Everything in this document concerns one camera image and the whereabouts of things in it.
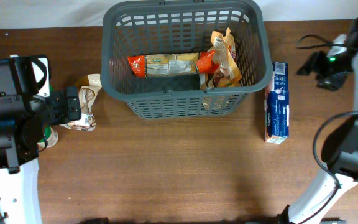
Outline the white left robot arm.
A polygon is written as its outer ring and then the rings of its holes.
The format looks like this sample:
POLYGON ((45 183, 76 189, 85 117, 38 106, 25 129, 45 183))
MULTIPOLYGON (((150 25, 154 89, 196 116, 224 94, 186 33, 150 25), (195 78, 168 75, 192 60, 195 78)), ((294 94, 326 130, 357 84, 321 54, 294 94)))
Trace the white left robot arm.
POLYGON ((41 223, 38 157, 45 129, 81 118, 78 90, 51 90, 46 55, 0 59, 0 223, 41 223))

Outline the blue tissue pack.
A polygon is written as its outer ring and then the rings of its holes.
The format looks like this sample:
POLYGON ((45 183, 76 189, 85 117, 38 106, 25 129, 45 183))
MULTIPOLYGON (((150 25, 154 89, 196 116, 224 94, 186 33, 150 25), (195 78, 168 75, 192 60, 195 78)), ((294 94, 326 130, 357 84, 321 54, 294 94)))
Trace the blue tissue pack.
POLYGON ((273 75, 265 87, 264 98, 266 143, 281 144, 289 137, 290 104, 288 64, 273 63, 273 75))

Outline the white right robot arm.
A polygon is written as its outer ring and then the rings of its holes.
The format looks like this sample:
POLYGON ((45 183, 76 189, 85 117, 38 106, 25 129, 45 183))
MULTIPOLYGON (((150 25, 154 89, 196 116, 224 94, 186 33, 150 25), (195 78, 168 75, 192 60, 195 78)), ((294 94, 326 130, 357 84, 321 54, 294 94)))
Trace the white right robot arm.
POLYGON ((312 151, 319 172, 303 195, 278 215, 277 223, 322 223, 325 214, 348 190, 358 184, 358 18, 348 34, 334 41, 320 36, 297 75, 316 74, 317 86, 340 89, 354 74, 352 111, 328 118, 313 138, 312 151))

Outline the beige coffee pouch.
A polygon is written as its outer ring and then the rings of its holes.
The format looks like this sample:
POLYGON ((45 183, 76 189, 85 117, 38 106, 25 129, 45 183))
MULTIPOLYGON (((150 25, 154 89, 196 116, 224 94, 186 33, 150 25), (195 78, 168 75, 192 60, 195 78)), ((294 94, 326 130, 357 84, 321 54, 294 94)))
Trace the beige coffee pouch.
POLYGON ((237 66, 236 43, 230 28, 225 35, 213 31, 211 43, 213 46, 201 56, 206 58, 206 73, 199 74, 200 89, 241 87, 242 74, 237 66))

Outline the orange spaghetti pack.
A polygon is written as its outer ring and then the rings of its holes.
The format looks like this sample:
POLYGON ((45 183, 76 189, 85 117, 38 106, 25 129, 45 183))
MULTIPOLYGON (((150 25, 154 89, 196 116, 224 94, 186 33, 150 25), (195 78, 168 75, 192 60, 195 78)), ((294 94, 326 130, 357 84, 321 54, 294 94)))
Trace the orange spaghetti pack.
POLYGON ((153 54, 128 57, 127 61, 139 78, 166 78, 215 72, 220 64, 213 61, 216 51, 153 54))

